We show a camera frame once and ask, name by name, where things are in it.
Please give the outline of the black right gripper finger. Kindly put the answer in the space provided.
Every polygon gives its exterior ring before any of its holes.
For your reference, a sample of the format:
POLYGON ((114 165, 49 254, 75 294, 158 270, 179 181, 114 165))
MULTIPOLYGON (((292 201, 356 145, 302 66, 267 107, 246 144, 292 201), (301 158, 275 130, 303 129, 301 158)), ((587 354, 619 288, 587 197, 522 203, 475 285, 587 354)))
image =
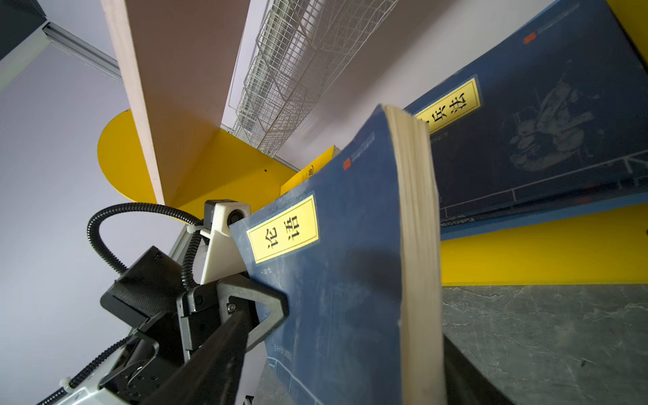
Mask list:
POLYGON ((513 405, 447 336, 444 336, 444 367, 448 404, 513 405))

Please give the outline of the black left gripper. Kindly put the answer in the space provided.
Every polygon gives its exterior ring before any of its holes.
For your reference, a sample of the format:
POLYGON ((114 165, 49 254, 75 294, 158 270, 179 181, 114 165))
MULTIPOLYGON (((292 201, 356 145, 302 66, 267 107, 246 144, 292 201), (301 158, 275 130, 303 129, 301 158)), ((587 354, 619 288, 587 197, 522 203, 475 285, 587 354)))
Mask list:
POLYGON ((289 316, 284 293, 242 274, 199 285, 177 299, 184 361, 145 404, 243 404, 246 352, 289 316))

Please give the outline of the navy book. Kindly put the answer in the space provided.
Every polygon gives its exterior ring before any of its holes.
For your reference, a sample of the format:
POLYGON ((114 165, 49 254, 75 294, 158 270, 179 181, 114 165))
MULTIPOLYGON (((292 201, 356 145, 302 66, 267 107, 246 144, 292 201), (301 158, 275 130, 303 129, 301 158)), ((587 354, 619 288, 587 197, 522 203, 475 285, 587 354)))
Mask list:
POLYGON ((296 404, 443 404, 440 201, 427 126, 378 106, 317 174, 233 225, 286 295, 265 341, 296 404))
POLYGON ((451 227, 647 190, 647 66, 604 1, 556 1, 408 105, 451 227))

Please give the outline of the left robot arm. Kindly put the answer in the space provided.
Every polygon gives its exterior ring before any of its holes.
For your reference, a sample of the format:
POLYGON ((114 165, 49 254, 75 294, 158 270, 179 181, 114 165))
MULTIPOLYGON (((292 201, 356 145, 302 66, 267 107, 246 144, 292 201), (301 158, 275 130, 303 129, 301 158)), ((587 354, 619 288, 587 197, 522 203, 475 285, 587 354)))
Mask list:
POLYGON ((209 200, 204 217, 160 204, 102 209, 88 223, 91 247, 117 272, 101 306, 130 328, 48 404, 236 404, 246 354, 288 317, 285 294, 251 280, 231 237, 247 204, 209 200), (186 228, 171 254, 156 247, 131 266, 101 238, 118 214, 162 214, 186 228))

